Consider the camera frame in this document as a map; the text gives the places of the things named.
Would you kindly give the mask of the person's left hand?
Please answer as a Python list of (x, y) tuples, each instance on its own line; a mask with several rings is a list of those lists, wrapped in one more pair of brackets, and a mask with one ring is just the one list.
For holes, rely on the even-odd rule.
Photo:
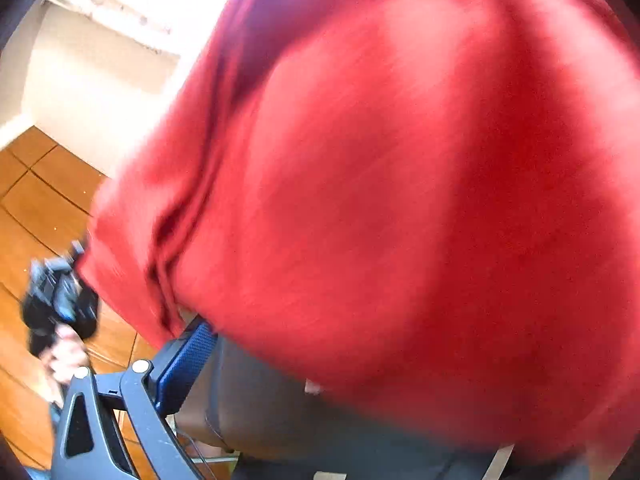
[(70, 326), (58, 324), (54, 343), (39, 356), (44, 372), (50, 382), (68, 385), (76, 370), (90, 365), (84, 342)]

